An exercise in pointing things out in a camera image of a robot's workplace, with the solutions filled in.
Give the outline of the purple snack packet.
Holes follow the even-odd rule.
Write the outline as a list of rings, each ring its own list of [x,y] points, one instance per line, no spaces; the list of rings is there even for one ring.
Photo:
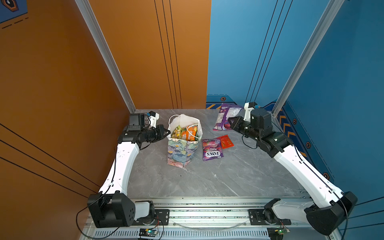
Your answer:
[[[214,131],[227,131],[231,129],[231,124],[228,121],[228,118],[236,117],[243,107],[235,104],[222,104],[215,126],[213,127]]]

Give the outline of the red snack packet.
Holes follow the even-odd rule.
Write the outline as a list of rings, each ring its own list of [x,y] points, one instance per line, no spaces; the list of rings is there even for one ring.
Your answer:
[[[228,135],[217,137],[217,139],[220,140],[222,149],[228,149],[235,146]]]

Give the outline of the orange Fox's candy bag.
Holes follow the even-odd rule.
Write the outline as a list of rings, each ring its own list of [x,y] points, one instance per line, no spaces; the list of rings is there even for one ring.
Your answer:
[[[198,125],[197,124],[190,125],[186,128],[182,128],[181,139],[189,142],[198,141],[199,137],[197,133],[198,133]]]

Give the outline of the floral paper gift bag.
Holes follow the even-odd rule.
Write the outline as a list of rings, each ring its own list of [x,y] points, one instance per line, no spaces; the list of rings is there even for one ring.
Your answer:
[[[171,135],[177,126],[186,128],[190,125],[198,125],[198,137],[199,140],[195,142],[189,142],[182,139],[172,139]],[[202,136],[203,130],[201,126],[201,121],[197,118],[193,118],[184,114],[173,115],[169,118],[169,127],[168,130],[171,131],[171,134],[167,136],[168,138],[168,165],[185,168],[189,162],[192,160],[194,153],[196,152]]]

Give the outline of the purple Fox's berries candy bag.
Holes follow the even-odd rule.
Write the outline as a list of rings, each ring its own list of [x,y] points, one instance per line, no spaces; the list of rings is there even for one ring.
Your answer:
[[[205,139],[203,144],[203,161],[223,158],[222,144],[219,139]]]

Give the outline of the orange green noodle snack bag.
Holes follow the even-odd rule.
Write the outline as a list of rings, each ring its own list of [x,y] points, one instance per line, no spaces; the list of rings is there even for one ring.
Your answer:
[[[184,128],[181,126],[177,126],[175,130],[173,131],[171,138],[172,139],[182,139],[183,137]]]

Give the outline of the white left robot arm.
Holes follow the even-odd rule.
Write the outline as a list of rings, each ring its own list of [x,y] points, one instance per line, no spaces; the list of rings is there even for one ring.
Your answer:
[[[118,137],[116,156],[110,172],[87,206],[97,228],[130,227],[135,221],[151,224],[156,218],[152,201],[133,202],[128,197],[132,168],[143,143],[156,143],[170,131],[157,125],[158,113],[131,114],[129,124]]]

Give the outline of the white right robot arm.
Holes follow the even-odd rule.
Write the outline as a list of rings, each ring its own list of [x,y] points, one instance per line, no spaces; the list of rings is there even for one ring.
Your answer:
[[[289,137],[274,131],[268,111],[253,109],[244,117],[236,116],[228,121],[232,130],[255,140],[258,148],[285,167],[310,195],[309,201],[276,198],[268,202],[264,216],[269,224],[294,220],[329,236],[340,224],[347,223],[358,198],[331,183],[303,157]]]

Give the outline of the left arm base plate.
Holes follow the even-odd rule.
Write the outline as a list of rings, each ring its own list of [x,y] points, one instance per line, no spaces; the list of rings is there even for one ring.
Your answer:
[[[170,219],[169,209],[155,209],[153,214],[134,220],[133,226],[155,226],[160,221],[160,226],[167,226]]]

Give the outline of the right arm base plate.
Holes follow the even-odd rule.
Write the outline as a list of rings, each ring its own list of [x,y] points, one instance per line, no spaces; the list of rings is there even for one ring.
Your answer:
[[[267,209],[249,209],[248,210],[250,223],[253,226],[256,225],[291,225],[291,220],[278,219],[277,216]]]

